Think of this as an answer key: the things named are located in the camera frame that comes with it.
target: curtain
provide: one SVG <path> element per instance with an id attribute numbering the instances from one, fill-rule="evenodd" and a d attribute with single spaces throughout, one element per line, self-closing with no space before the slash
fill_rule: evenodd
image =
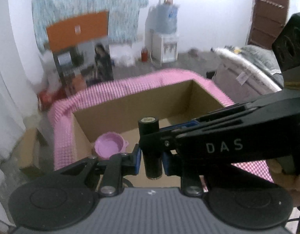
<path id="1" fill-rule="evenodd" d="M 24 130 L 22 116 L 10 97 L 0 73 L 0 162 L 9 157 Z M 0 184 L 3 180 L 4 173 L 0 170 Z M 10 225 L 10 222 L 0 203 L 0 230 L 4 230 L 7 225 Z"/>

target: gray blanket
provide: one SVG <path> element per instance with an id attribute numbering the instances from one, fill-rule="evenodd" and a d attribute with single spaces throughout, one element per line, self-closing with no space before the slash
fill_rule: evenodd
<path id="1" fill-rule="evenodd" d="M 225 46 L 225 48 L 234 52 L 235 47 Z M 254 64 L 268 77 L 270 77 L 278 86 L 283 88 L 284 81 L 277 59 L 272 50 L 266 50 L 254 45 L 246 45 L 240 48 L 239 54 L 246 60 Z"/>

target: pink gingham fabric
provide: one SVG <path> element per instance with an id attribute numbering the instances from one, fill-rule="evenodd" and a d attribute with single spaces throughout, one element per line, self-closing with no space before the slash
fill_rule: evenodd
<path id="1" fill-rule="evenodd" d="M 204 79 L 192 71 L 182 69 L 165 69 L 136 78 L 100 83 L 68 99 L 55 102 L 48 113 L 49 120 L 54 127 L 55 170 L 73 163 L 71 123 L 73 112 L 129 94 L 186 80 L 195 80 L 223 106 L 233 104 L 211 80 Z M 264 179 L 272 180 L 265 161 L 238 163 L 236 166 Z"/>

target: open cardboard box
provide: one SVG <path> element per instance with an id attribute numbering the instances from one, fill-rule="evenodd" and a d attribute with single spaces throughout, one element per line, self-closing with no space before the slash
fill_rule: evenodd
<path id="1" fill-rule="evenodd" d="M 40 168 L 40 147 L 47 146 L 47 141 L 37 128 L 27 129 L 19 144 L 15 147 L 19 169 L 30 179 L 43 176 Z"/>
<path id="2" fill-rule="evenodd" d="M 72 115 L 75 161 L 94 153 L 93 143 L 106 132 L 117 132 L 129 142 L 132 152 L 139 142 L 138 120 L 156 117 L 160 128 L 189 121 L 223 106 L 194 80 L 155 88 L 104 102 Z M 126 176 L 135 187 L 179 187 L 180 178 L 146 178 L 143 159 L 139 175 Z"/>

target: black cylindrical battery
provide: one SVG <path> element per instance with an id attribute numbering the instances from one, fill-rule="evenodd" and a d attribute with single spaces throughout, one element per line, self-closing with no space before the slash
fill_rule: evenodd
<path id="1" fill-rule="evenodd" d="M 154 117 L 145 117 L 138 121 L 139 135 L 152 134 L 160 130 L 159 120 Z"/>
<path id="2" fill-rule="evenodd" d="M 158 132 L 160 130 L 159 120 L 154 117 L 142 118 L 138 121 L 138 128 L 140 136 Z M 141 150 L 147 178 L 159 179 L 163 173 L 161 154 L 158 152 Z"/>

